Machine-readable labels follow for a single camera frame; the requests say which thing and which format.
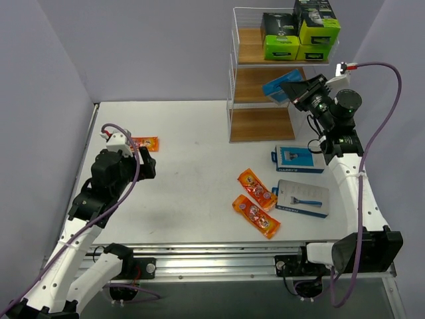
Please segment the tall green black razor box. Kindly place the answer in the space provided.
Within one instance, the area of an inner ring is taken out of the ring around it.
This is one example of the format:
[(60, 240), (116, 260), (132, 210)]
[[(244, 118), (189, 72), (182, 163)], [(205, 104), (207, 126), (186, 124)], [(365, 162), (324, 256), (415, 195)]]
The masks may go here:
[(296, 60), (326, 61), (332, 48), (332, 45), (299, 45)]

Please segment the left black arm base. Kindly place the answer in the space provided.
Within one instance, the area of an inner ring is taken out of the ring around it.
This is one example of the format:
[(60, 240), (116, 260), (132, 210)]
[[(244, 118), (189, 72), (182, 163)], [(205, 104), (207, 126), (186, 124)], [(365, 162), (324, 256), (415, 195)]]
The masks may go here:
[(135, 274), (132, 276), (135, 280), (151, 280), (155, 278), (157, 259), (153, 257), (143, 257), (135, 259)]

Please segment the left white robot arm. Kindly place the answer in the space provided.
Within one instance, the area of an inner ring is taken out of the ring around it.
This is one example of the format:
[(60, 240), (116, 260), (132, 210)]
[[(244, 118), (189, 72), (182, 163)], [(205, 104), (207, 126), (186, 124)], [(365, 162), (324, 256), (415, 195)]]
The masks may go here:
[(108, 281), (129, 277), (135, 268), (133, 251), (112, 243), (93, 266), (75, 279), (90, 246), (118, 205), (137, 182), (155, 177), (155, 164), (145, 146), (128, 158), (121, 151), (103, 149), (95, 157), (90, 178), (72, 202), (48, 262), (34, 283), (1, 314), (8, 318), (79, 318)]

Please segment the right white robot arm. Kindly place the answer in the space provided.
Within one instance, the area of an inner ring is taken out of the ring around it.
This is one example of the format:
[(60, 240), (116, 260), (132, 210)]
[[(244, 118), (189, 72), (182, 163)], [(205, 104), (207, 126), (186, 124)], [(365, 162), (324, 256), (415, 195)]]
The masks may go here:
[(297, 270), (310, 274), (322, 264), (341, 274), (387, 271), (402, 248), (403, 238), (383, 217), (365, 170), (367, 151), (354, 121), (361, 96), (342, 89), (331, 97), (327, 79), (321, 74), (302, 82), (283, 82), (280, 87), (299, 111), (309, 112), (323, 128), (319, 147), (347, 216), (347, 236), (335, 242), (307, 243), (294, 259)]

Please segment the black green razor pack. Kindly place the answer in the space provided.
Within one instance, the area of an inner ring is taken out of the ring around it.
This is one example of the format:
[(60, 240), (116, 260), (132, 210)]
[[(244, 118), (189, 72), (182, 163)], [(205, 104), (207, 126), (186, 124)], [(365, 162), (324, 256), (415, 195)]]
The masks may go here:
[(295, 60), (299, 38), (293, 15), (263, 13), (260, 27), (265, 60)]

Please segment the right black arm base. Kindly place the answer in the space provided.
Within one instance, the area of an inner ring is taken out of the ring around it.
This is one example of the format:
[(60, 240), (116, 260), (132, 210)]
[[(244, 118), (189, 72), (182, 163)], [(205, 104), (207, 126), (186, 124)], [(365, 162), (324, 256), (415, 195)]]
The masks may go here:
[(307, 276), (306, 259), (301, 255), (276, 255), (274, 264), (277, 277)]

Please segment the small black green razor box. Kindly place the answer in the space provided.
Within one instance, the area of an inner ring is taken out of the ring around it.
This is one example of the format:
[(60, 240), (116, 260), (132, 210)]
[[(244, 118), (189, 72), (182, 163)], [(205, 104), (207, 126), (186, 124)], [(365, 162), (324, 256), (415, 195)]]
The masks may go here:
[(295, 1), (294, 20), (301, 45), (331, 46), (341, 26), (329, 1)]

